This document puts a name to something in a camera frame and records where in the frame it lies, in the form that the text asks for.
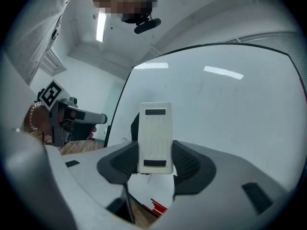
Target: whiteboard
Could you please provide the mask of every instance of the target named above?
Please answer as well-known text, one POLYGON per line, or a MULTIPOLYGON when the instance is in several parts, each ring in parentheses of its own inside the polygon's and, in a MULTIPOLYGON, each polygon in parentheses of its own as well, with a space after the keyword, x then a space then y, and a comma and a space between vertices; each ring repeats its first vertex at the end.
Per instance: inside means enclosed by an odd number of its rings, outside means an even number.
MULTIPOLYGON (((129 137, 142 102, 171 102, 174 139, 242 157, 287 191, 296 186, 307 155, 307 103, 287 55, 218 44, 134 67, 115 112, 108 146, 129 137)), ((148 179, 132 176, 130 194, 149 208, 153 196, 169 207, 173 176, 148 179)))

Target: person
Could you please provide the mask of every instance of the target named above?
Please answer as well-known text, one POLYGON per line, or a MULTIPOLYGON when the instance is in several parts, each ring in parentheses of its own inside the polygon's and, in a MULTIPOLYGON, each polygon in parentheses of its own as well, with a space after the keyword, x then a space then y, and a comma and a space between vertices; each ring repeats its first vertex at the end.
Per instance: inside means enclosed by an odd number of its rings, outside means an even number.
MULTIPOLYGON (((51 48, 60 31, 62 14, 70 0, 29 0, 16 17, 9 30, 2 48, 4 57, 17 70, 22 79, 30 85, 45 53, 51 48)), ((135 14, 146 4, 147 0, 92 0, 94 5, 105 12, 116 14, 135 14)), ((35 127, 50 134, 47 109, 35 106, 33 123, 30 125, 29 108, 24 127, 35 127)), ((59 110, 59 123, 63 121, 64 112, 59 110)))

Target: white wall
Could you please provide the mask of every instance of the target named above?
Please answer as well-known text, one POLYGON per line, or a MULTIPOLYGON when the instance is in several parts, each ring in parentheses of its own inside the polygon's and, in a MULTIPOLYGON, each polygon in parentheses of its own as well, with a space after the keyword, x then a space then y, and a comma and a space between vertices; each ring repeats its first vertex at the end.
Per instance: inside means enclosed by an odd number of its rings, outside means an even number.
POLYGON ((105 128, 111 123, 125 81, 71 57, 65 57, 62 61, 67 67, 66 71, 51 77, 38 69, 30 88, 37 94, 54 78, 70 96, 78 99, 78 108, 106 114, 108 122, 97 125, 94 134, 94 138, 104 140, 105 128))
POLYGON ((198 45, 232 40, 268 32, 295 32, 299 27, 281 7, 254 4, 218 14, 181 34, 162 53, 198 45))

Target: ceiling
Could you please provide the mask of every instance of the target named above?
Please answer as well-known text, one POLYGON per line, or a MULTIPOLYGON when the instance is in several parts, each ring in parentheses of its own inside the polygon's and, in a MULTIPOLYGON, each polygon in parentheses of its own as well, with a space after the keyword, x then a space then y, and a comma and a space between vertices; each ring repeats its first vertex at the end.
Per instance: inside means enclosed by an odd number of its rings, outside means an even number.
POLYGON ((134 65, 159 55, 164 47, 185 30, 227 9, 252 2, 158 0, 152 16, 161 19, 160 26, 135 34, 135 25, 108 16, 101 43, 96 40, 97 19, 93 17, 98 14, 98 8, 91 0, 71 0, 62 17, 61 39, 56 41, 55 50, 60 58, 69 55, 126 79, 134 65))

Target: fluorescent light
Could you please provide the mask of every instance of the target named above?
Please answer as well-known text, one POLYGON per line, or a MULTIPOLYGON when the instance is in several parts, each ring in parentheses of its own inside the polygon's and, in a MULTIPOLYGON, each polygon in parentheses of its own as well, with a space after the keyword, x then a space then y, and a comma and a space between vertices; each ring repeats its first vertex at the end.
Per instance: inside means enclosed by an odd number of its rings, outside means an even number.
POLYGON ((233 71, 228 71, 228 70, 221 69, 221 68, 217 68, 217 67, 205 66, 204 71, 212 72, 212 73, 216 73, 220 75, 225 75, 225 76, 232 77, 232 78, 239 79, 239 80, 244 77, 242 74, 239 74, 233 71))
POLYGON ((97 33, 96 33, 96 40, 102 42, 104 39, 104 29, 106 24, 106 14, 99 13, 98 15, 98 22, 97 22, 97 33))
POLYGON ((168 68, 167 63, 142 63, 134 69, 152 69, 152 68, 168 68))

